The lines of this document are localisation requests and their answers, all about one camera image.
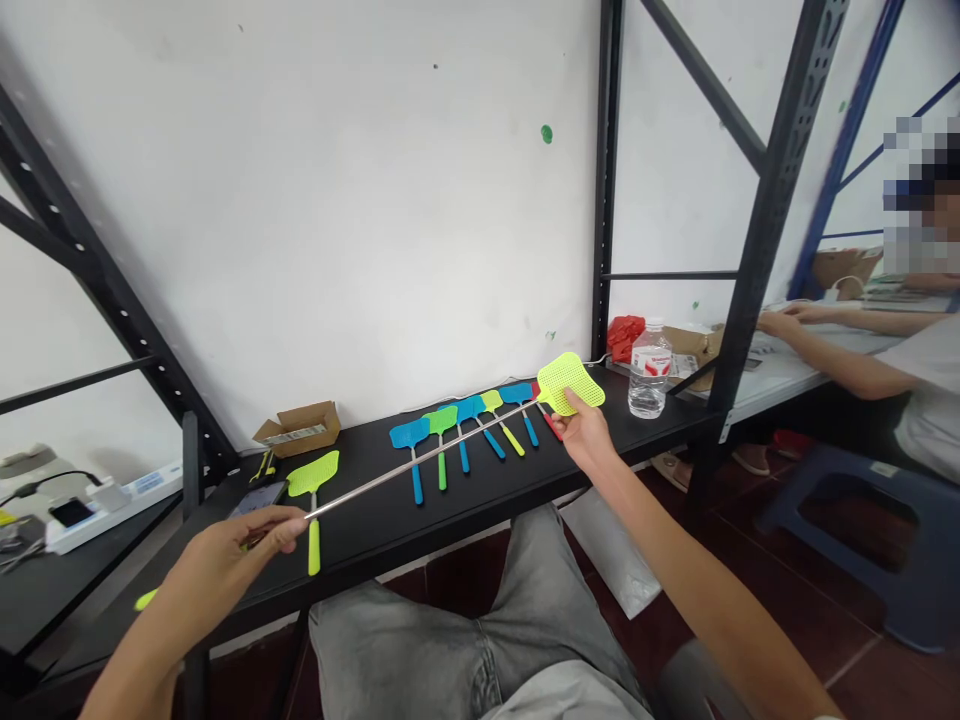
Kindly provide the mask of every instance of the hand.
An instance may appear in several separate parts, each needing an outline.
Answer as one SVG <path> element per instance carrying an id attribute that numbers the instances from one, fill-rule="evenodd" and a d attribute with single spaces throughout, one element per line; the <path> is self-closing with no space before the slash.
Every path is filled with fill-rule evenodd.
<path id="1" fill-rule="evenodd" d="M 590 407 L 570 388 L 564 388 L 563 393 L 577 414 L 564 417 L 554 413 L 552 420 L 577 467 L 589 473 L 605 461 L 618 458 L 600 408 Z"/>
<path id="2" fill-rule="evenodd" d="M 800 321 L 793 315 L 787 315 L 786 313 L 760 313 L 760 319 L 757 320 L 757 330 L 773 337 L 782 338 L 784 335 L 799 329 Z"/>
<path id="3" fill-rule="evenodd" d="M 802 325 L 839 322 L 842 308 L 815 305 L 814 303 L 794 303 L 782 311 L 782 315 L 795 317 Z"/>
<path id="4" fill-rule="evenodd" d="M 304 515 L 297 507 L 271 505 L 214 523 L 190 541 L 138 623 L 179 659 L 220 624 L 274 555 L 293 552 L 307 529 Z M 256 546 L 243 549 L 258 537 Z"/>

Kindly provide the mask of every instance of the bottle label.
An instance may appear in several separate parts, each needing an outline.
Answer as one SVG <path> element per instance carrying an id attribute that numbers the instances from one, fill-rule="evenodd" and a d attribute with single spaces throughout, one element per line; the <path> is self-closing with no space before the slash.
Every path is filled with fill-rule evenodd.
<path id="1" fill-rule="evenodd" d="M 640 347 L 633 349 L 631 364 L 636 372 L 644 377 L 663 377 L 670 374 L 670 351 L 660 347 Z"/>

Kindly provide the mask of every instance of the floor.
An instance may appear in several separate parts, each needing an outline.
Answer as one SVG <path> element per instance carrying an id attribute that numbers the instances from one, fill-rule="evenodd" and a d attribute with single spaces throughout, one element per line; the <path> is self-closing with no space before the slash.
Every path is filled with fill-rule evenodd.
<path id="1" fill-rule="evenodd" d="M 771 479 L 753 477 L 732 463 L 725 466 L 718 477 L 718 500 L 695 531 L 697 538 L 756 595 L 848 718 L 960 717 L 960 648 L 925 656 L 900 645 L 884 635 L 883 604 L 870 590 L 785 531 L 763 536 L 754 529 L 754 516 L 792 470 L 786 460 L 772 458 L 772 463 Z M 678 516 L 680 493 L 652 469 L 639 476 Z M 810 512 L 819 513 L 825 529 L 850 536 L 847 540 L 873 538 L 861 551 L 892 557 L 896 563 L 909 538 L 908 528 L 889 517 L 858 512 L 853 521 L 843 516 L 843 508 L 837 510 L 839 515 L 834 510 L 815 507 Z M 851 530 L 856 525 L 870 527 Z M 634 620 L 627 620 L 569 532 L 567 536 L 603 616 L 641 682 L 652 686 L 667 660 L 692 637 L 690 629 L 663 594 Z M 417 602 L 468 617 L 483 615 L 496 595 L 508 541 L 509 532 L 496 533 L 395 578 L 388 586 Z M 288 627 L 216 661 L 214 718 L 267 716 L 292 637 L 293 628 Z M 316 659 L 308 651 L 295 672 L 296 691 L 286 717 L 320 717 L 317 672 Z"/>

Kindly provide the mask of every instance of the white wall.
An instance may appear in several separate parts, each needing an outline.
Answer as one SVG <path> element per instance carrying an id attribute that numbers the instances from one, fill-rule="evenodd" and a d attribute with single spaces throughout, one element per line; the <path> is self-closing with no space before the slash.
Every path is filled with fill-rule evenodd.
<path id="1" fill-rule="evenodd" d="M 0 33 L 238 448 L 588 352 L 599 3 L 14 0 Z"/>
<path id="2" fill-rule="evenodd" d="M 896 32 L 877 77 L 870 104 L 844 175 L 896 130 L 896 118 L 913 115 L 960 72 L 960 4 L 926 0 L 904 4 Z M 927 111 L 926 118 L 960 114 L 960 86 Z M 883 211 L 883 181 L 894 177 L 891 162 L 879 157 L 836 198 L 826 234 L 876 230 L 892 224 Z M 823 247 L 873 247 L 879 235 L 828 238 Z"/>
<path id="3" fill-rule="evenodd" d="M 0 194 L 23 210 L 2 178 Z M 73 276 L 4 227 L 0 328 L 4 398 L 130 359 Z M 0 415 L 0 456 L 36 442 L 76 467 L 122 482 L 181 454 L 176 422 L 140 373 Z"/>

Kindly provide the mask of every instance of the plastic bottle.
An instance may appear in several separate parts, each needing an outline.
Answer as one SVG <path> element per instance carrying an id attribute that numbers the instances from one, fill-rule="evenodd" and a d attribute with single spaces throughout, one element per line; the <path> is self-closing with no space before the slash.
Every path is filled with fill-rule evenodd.
<path id="1" fill-rule="evenodd" d="M 647 325 L 633 343 L 630 358 L 630 391 L 627 402 L 638 418 L 660 417 L 667 401 L 667 386 L 673 348 L 663 334 L 663 318 L 647 318 Z"/>

